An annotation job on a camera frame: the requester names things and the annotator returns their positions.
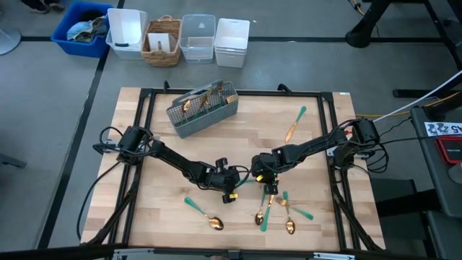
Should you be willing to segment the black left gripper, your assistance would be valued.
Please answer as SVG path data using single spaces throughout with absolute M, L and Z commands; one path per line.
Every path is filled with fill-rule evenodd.
M 207 178 L 207 186 L 224 192 L 222 196 L 224 204 L 234 202 L 238 198 L 238 194 L 232 192 L 240 182 L 240 173 L 235 166 L 226 168 L 228 164 L 226 157 L 219 158 L 215 164 L 217 170 Z

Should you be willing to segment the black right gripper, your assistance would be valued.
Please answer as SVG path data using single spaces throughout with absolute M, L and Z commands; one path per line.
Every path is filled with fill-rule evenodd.
M 279 193 L 277 184 L 278 175 L 282 172 L 283 166 L 280 164 L 277 155 L 270 153 L 260 153 L 251 160 L 251 174 L 259 183 L 265 183 L 264 193 L 267 195 L 277 195 Z

